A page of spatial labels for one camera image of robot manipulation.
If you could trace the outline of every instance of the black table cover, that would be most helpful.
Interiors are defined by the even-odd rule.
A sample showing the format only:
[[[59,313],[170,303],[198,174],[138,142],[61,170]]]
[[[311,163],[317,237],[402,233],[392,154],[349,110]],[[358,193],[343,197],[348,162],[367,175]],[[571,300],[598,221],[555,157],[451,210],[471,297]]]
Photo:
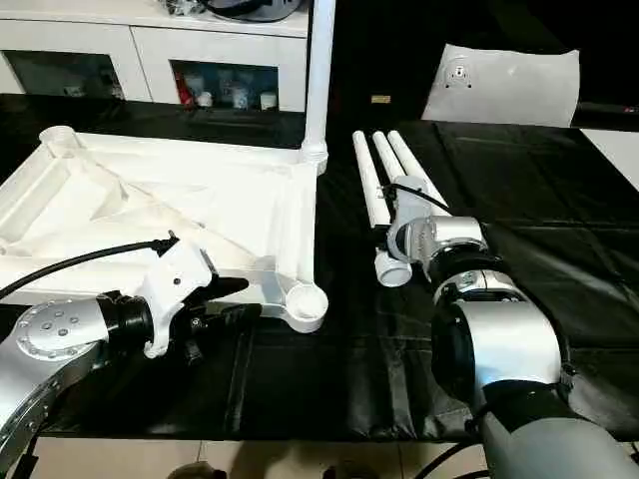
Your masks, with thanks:
[[[67,124],[80,132],[295,147],[299,115],[0,97],[5,179]],[[377,284],[356,162],[338,121],[318,181],[316,281],[323,327],[275,319],[220,328],[204,363],[177,353],[118,359],[58,402],[46,434],[193,439],[456,440],[469,417],[430,373],[431,295],[416,273]],[[639,439],[639,195],[577,130],[412,122],[398,127],[448,202],[565,328],[578,374],[570,403]],[[3,306],[0,337],[22,310]]]

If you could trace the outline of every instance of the floor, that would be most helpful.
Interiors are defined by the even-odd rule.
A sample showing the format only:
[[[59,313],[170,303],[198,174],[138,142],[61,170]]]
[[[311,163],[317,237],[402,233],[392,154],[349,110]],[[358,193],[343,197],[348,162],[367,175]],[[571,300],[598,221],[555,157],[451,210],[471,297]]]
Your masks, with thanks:
[[[33,479],[163,479],[176,468],[207,461],[232,479],[320,479],[331,465],[371,467],[380,479],[413,477],[451,444],[200,442],[41,438]],[[433,479],[450,479],[485,469],[481,446],[442,464]]]

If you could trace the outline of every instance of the cable connector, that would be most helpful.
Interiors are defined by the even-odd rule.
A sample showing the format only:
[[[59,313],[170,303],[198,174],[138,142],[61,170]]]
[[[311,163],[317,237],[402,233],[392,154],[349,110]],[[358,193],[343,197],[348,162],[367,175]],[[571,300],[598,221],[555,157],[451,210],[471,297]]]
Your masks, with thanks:
[[[168,239],[154,239],[151,241],[149,248],[155,251],[159,257],[162,257],[162,255],[171,249],[179,240],[180,239],[176,237],[176,234],[173,233],[172,230],[169,230]]]

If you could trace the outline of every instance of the cabinet glass door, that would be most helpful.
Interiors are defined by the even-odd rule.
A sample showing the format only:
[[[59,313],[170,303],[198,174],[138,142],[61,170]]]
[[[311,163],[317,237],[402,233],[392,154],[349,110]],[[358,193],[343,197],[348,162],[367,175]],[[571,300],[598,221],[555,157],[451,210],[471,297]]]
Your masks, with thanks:
[[[124,99],[109,55],[5,50],[24,93]]]
[[[171,60],[180,103],[205,108],[278,109],[278,68]]]
[[[0,20],[0,93],[150,101],[124,25]]]
[[[303,112],[307,39],[132,27],[154,102]]]

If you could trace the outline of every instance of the white tabletop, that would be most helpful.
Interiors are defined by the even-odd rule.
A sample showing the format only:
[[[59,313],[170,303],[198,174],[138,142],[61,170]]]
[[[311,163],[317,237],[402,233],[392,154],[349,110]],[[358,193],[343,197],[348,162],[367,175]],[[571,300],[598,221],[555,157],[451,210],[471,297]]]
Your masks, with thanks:
[[[639,191],[639,133],[608,130],[581,131]]]

